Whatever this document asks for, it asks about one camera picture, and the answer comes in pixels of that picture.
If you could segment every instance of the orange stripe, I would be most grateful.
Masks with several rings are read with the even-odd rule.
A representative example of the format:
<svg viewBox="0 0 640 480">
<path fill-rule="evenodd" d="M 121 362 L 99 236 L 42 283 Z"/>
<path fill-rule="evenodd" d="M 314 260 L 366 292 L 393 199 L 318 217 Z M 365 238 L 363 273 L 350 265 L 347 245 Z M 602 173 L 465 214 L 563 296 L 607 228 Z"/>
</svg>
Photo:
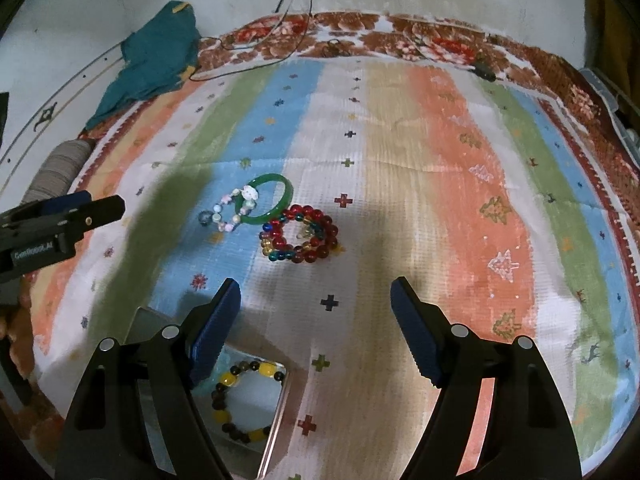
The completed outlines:
<svg viewBox="0 0 640 480">
<path fill-rule="evenodd" d="M 180 90 L 160 96 L 140 115 L 86 184 L 85 189 L 94 200 L 109 196 L 118 189 L 125 172 L 142 154 L 155 134 L 167 124 L 182 101 L 201 85 L 202 83 L 186 82 Z M 88 247 L 91 235 L 92 232 L 89 231 L 76 244 L 75 258 L 41 270 L 31 289 L 33 333 L 45 354 L 49 351 L 53 320 L 66 284 Z"/>
<path fill-rule="evenodd" d="M 410 68 L 409 78 L 429 124 L 424 142 L 442 168 L 433 179 L 442 204 L 439 213 L 447 228 L 450 255 L 448 294 L 438 304 L 450 322 L 466 324 L 482 338 L 510 342 L 516 333 L 533 337 L 533 269 L 526 227 L 514 211 L 505 214 L 506 224 L 481 213 L 481 208 L 494 197 L 501 197 L 510 207 L 498 158 L 472 121 L 466 99 L 445 70 Z M 475 166 L 484 166 L 492 179 L 486 182 L 470 173 L 469 169 Z M 489 261 L 506 250 L 519 264 L 512 270 L 513 283 L 488 268 Z M 476 466 L 491 398 L 492 390 L 483 388 L 476 415 L 478 424 L 474 425 L 460 473 Z"/>
</svg>

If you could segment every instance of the jade bangle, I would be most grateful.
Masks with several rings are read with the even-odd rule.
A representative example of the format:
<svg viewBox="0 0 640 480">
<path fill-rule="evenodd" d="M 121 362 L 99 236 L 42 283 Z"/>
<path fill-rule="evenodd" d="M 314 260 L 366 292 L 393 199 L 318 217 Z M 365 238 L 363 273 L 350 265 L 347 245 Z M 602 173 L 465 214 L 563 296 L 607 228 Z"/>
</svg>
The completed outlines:
<svg viewBox="0 0 640 480">
<path fill-rule="evenodd" d="M 280 175 L 279 173 L 267 173 L 261 176 L 257 176 L 247 185 L 257 189 L 258 186 L 260 186 L 261 184 L 266 184 L 267 182 L 281 182 L 284 184 L 284 194 L 282 195 L 282 198 L 276 204 L 276 207 L 274 207 L 271 211 L 265 213 L 264 215 L 260 215 L 260 216 L 241 215 L 240 218 L 243 224 L 249 224 L 249 225 L 264 224 L 266 221 L 270 220 L 274 216 L 277 216 L 280 213 L 282 213 L 291 204 L 291 199 L 293 198 L 293 186 L 291 185 L 290 181 L 286 179 L 286 177 Z M 236 214 L 240 214 L 240 208 L 242 207 L 242 202 L 244 202 L 244 199 L 242 198 L 241 194 L 237 195 L 234 198 L 234 203 L 236 204 Z"/>
</svg>

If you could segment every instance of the green towel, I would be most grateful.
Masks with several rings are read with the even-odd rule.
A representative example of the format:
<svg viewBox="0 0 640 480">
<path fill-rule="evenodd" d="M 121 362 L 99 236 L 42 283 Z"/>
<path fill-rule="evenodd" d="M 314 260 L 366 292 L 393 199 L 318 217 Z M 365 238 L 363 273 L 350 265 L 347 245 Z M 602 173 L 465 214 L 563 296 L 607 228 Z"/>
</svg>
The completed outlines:
<svg viewBox="0 0 640 480">
<path fill-rule="evenodd" d="M 135 101 L 178 90 L 195 70 L 198 40 L 193 7 L 170 1 L 144 27 L 122 42 L 126 63 L 106 89 L 87 130 Z"/>
</svg>

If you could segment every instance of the blue gripper pad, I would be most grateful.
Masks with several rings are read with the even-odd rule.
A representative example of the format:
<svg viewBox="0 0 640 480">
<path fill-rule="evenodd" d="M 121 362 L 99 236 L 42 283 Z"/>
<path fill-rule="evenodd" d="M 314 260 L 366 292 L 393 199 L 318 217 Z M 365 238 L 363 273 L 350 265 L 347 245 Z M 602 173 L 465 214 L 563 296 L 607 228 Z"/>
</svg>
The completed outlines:
<svg viewBox="0 0 640 480">
<path fill-rule="evenodd" d="M 428 327 L 430 309 L 436 309 L 436 326 Z M 439 317 L 444 318 L 437 306 L 422 303 L 411 285 L 403 277 L 391 283 L 391 310 L 396 316 L 402 335 L 414 356 L 415 364 L 423 377 L 431 379 L 434 386 L 440 386 L 443 378 L 440 353 L 444 347 L 444 334 L 434 333 L 439 328 Z"/>
<path fill-rule="evenodd" d="M 197 335 L 187 337 L 191 362 L 189 377 L 193 386 L 211 375 L 222 345 L 240 312 L 240 300 L 240 285 L 227 278 L 209 304 L 197 306 L 184 320 L 182 328 L 187 333 L 191 326 L 204 324 Z"/>
</svg>

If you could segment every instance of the red bead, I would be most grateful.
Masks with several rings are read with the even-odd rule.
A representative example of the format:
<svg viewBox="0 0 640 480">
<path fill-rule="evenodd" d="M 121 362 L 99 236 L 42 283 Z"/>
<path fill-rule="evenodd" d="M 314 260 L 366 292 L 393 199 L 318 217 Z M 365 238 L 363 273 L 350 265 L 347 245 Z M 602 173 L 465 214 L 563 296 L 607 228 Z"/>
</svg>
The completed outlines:
<svg viewBox="0 0 640 480">
<path fill-rule="evenodd" d="M 329 235 L 324 239 L 324 244 L 330 249 L 335 249 L 338 246 L 338 239 L 335 236 Z"/>
<path fill-rule="evenodd" d="M 329 249 L 326 245 L 321 245 L 316 249 L 316 253 L 318 254 L 318 258 L 326 258 L 329 255 Z"/>
<path fill-rule="evenodd" d="M 312 264 L 318 258 L 318 254 L 314 250 L 307 251 L 305 253 L 305 261 Z"/>
<path fill-rule="evenodd" d="M 273 245 L 274 249 L 280 250 L 285 245 L 287 245 L 287 241 L 282 236 L 276 236 L 276 237 L 273 237 L 273 240 L 271 241 L 271 245 Z"/>
</svg>

